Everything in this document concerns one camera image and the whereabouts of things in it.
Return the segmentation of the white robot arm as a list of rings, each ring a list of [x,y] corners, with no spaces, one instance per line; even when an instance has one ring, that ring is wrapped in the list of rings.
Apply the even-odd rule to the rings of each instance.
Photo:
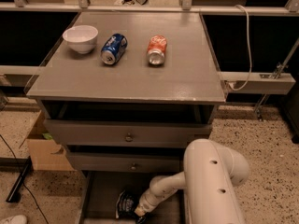
[[[183,171],[152,178],[135,213],[143,217],[182,189],[188,224],[245,224],[234,187],[248,178],[249,164],[242,154],[214,141],[197,139],[185,149]]]

